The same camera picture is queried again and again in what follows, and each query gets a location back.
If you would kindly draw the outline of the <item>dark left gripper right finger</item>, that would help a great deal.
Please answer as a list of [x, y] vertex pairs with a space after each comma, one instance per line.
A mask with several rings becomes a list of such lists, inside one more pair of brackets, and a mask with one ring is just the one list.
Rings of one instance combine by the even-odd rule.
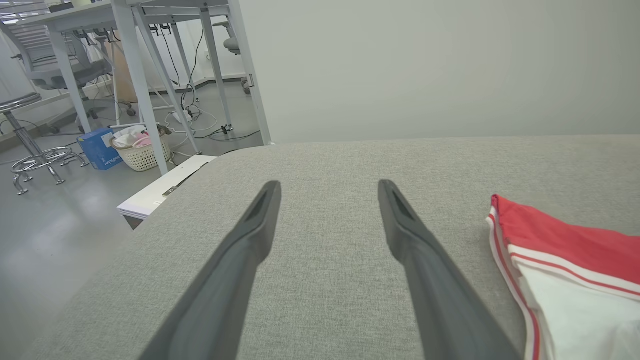
[[403, 266], [426, 360], [518, 360], [477, 292], [391, 180], [378, 182], [391, 255]]

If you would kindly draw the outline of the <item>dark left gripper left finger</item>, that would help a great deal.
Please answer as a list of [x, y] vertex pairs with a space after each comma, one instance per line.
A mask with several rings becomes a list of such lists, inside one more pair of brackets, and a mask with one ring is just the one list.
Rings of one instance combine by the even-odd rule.
[[234, 360], [256, 273], [274, 244], [282, 187], [266, 182], [140, 355], [142, 360]]

